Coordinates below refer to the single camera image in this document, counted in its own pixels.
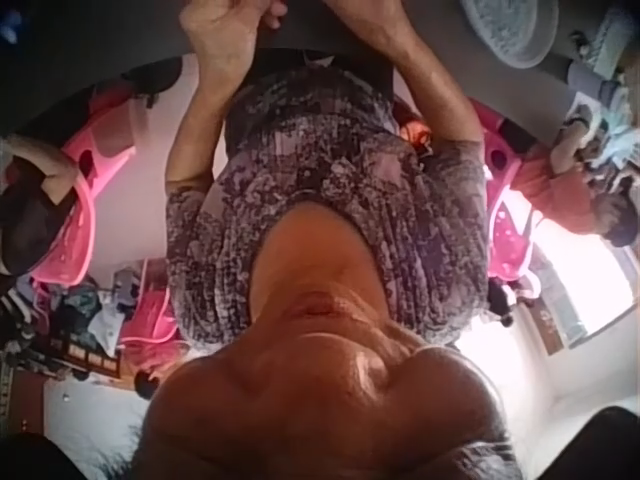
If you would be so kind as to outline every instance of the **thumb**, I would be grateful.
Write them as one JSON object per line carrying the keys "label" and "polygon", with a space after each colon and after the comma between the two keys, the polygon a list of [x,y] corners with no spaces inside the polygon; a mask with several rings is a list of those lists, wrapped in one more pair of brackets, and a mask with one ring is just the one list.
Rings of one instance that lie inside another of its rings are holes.
{"label": "thumb", "polygon": [[245,25],[257,27],[271,6],[271,0],[240,0],[236,15]]}

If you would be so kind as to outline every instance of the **woman's left hand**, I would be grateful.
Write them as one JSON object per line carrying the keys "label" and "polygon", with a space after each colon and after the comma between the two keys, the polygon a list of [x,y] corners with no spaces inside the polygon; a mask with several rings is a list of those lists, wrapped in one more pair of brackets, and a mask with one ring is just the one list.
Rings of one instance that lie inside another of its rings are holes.
{"label": "woman's left hand", "polygon": [[231,97],[255,55],[258,27],[280,27],[283,0],[191,0],[180,23],[191,40],[200,68],[200,89]]}

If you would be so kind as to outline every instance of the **patterned shirt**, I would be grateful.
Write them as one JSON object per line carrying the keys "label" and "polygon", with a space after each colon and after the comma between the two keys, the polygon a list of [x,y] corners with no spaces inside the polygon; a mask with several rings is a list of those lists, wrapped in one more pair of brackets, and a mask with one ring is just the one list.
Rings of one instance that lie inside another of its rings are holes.
{"label": "patterned shirt", "polygon": [[226,344],[250,324],[254,259],[300,202],[361,232],[397,322],[433,344],[456,340],[487,298],[480,143],[433,142],[418,157],[392,102],[334,68],[306,67],[240,92],[227,117],[229,164],[208,194],[167,204],[169,282],[185,338]]}

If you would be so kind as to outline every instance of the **neck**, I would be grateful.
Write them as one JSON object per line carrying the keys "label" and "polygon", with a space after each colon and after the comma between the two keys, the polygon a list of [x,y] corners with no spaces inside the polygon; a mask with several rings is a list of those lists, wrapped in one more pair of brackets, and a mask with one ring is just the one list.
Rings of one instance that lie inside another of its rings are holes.
{"label": "neck", "polygon": [[371,319],[389,318],[373,255],[358,231],[331,210],[302,204],[269,232],[256,258],[251,320],[323,292],[357,304]]}

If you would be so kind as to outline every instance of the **red shirt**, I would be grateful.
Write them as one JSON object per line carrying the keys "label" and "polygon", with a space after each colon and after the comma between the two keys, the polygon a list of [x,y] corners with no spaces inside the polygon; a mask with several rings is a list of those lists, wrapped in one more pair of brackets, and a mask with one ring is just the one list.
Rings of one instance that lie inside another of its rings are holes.
{"label": "red shirt", "polygon": [[554,175],[548,154],[538,153],[525,160],[511,188],[522,193],[545,218],[568,231],[595,233],[591,192],[578,166]]}

